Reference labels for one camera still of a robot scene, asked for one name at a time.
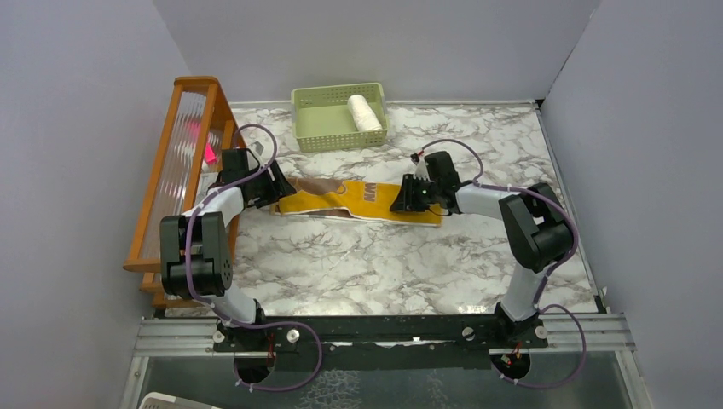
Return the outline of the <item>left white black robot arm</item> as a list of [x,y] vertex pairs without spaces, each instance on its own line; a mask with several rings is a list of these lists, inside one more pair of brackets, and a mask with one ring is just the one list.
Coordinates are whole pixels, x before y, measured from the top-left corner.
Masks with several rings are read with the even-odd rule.
[[224,150],[205,197],[159,224],[160,278],[166,294],[210,308],[246,349],[268,338],[259,302],[233,283],[231,222],[249,207],[272,205],[296,190],[276,160],[261,164],[249,148]]

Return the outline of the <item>white cream towel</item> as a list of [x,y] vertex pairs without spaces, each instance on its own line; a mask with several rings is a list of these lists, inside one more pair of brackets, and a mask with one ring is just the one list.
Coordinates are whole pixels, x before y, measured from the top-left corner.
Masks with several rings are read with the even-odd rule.
[[359,132],[382,130],[383,126],[363,95],[351,95],[347,107]]

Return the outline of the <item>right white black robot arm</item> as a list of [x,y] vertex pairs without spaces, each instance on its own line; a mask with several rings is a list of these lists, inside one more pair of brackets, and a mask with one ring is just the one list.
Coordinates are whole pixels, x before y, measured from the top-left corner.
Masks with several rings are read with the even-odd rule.
[[495,306],[494,340],[511,347],[539,315],[551,272],[576,252],[579,237],[557,195],[546,183],[498,187],[462,181],[445,151],[411,156],[416,169],[402,178],[390,205],[396,213],[423,213],[437,205],[447,215],[478,215],[502,221],[515,260],[506,294]]

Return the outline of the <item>yellow towel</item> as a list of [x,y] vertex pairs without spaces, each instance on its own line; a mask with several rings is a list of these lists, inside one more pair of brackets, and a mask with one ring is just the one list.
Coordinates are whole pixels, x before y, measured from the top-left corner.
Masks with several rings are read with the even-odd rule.
[[336,217],[432,227],[442,224],[441,208],[437,205],[421,213],[391,211],[391,205],[401,192],[401,187],[396,184],[319,178],[291,178],[289,182],[296,189],[295,194],[271,205],[271,214]]

